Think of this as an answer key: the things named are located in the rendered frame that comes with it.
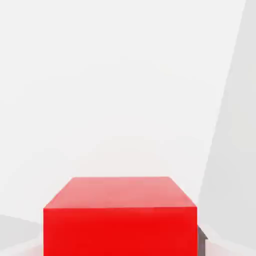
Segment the small red cube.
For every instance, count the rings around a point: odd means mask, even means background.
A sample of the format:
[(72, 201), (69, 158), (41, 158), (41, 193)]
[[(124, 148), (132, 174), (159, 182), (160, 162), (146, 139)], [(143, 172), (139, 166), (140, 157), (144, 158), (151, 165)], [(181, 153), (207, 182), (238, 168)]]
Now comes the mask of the small red cube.
[(43, 209), (43, 256), (198, 256), (197, 220), (169, 177), (74, 177)]

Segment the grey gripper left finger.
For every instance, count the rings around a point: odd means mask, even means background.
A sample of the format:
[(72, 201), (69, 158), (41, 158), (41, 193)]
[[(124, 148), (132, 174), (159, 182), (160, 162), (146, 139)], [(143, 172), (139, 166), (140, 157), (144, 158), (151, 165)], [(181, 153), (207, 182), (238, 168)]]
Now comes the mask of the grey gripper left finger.
[(37, 237), (3, 250), (3, 256), (43, 256), (42, 239)]

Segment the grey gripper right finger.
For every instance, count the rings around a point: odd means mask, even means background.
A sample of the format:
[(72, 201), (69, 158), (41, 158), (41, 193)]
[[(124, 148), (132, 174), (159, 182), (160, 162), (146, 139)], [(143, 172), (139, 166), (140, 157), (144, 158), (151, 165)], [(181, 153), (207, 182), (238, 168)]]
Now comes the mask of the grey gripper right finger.
[(198, 225), (197, 256), (247, 256), (247, 249), (221, 238), (209, 225)]

